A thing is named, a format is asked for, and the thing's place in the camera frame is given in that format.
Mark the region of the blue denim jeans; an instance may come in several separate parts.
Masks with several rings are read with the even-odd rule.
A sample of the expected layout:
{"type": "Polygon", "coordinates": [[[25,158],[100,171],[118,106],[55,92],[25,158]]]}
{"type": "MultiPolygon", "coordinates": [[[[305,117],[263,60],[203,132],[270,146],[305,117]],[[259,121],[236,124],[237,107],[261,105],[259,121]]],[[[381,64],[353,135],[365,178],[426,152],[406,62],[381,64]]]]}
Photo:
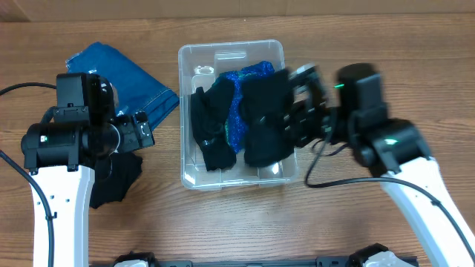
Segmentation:
{"type": "Polygon", "coordinates": [[[106,78],[117,90],[116,114],[143,111],[152,130],[179,105],[179,97],[171,88],[108,44],[91,44],[70,57],[66,67],[69,73],[92,73],[106,78]]]}

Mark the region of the black garment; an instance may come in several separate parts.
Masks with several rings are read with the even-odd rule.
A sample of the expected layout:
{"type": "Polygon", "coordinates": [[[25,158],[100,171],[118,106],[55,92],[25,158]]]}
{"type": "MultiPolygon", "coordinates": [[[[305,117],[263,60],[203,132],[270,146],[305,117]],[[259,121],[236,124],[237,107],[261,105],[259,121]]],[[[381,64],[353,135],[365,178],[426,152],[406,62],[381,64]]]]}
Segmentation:
{"type": "Polygon", "coordinates": [[[110,202],[122,202],[142,171],[143,158],[132,152],[112,154],[96,162],[95,182],[89,206],[98,209],[110,202]]]}
{"type": "MultiPolygon", "coordinates": [[[[289,70],[283,69],[242,85],[239,111],[249,129],[244,136],[244,162],[262,168],[287,158],[294,151],[284,134],[284,117],[294,102],[289,70]]],[[[208,90],[198,87],[190,96],[191,128],[207,171],[226,170],[237,162],[226,139],[226,119],[234,85],[219,79],[208,90]]]]}

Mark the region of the blue sequin garment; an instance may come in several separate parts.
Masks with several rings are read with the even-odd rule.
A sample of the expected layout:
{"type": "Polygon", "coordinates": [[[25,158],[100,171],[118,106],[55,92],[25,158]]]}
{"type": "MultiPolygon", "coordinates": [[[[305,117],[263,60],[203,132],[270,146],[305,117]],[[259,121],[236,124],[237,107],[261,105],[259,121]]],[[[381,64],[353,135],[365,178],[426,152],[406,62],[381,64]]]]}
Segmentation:
{"type": "Polygon", "coordinates": [[[242,85],[250,79],[261,79],[275,72],[271,62],[262,61],[250,65],[241,70],[233,70],[221,73],[220,78],[228,79],[234,85],[234,95],[226,119],[226,139],[235,154],[244,148],[244,136],[249,127],[240,115],[239,106],[243,98],[242,85]]]}

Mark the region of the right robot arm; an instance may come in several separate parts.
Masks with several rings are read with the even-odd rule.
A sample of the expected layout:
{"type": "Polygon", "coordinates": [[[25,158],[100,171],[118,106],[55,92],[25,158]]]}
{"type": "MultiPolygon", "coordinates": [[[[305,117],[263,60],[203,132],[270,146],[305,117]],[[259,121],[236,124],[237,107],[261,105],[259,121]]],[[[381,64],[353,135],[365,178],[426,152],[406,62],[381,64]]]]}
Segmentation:
{"type": "Polygon", "coordinates": [[[418,128],[392,118],[384,101],[381,74],[369,63],[341,68],[336,74],[340,105],[331,107],[317,67],[304,65],[289,75],[296,94],[286,133],[302,148],[317,139],[322,145],[344,143],[370,177],[306,182],[330,188],[374,182],[403,213],[434,266],[473,266],[474,233],[445,187],[439,164],[418,128]]]}

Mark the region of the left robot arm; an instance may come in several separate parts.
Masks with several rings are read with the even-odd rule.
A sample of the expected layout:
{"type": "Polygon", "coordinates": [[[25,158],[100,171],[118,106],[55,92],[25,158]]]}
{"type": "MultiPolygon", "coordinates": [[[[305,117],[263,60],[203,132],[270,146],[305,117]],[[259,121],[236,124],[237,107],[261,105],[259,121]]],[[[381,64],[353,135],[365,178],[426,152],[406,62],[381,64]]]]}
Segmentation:
{"type": "Polygon", "coordinates": [[[113,87],[104,77],[59,74],[56,99],[53,121],[31,125],[21,141],[33,180],[33,264],[87,266],[96,162],[155,141],[145,113],[116,115],[113,87]]]}

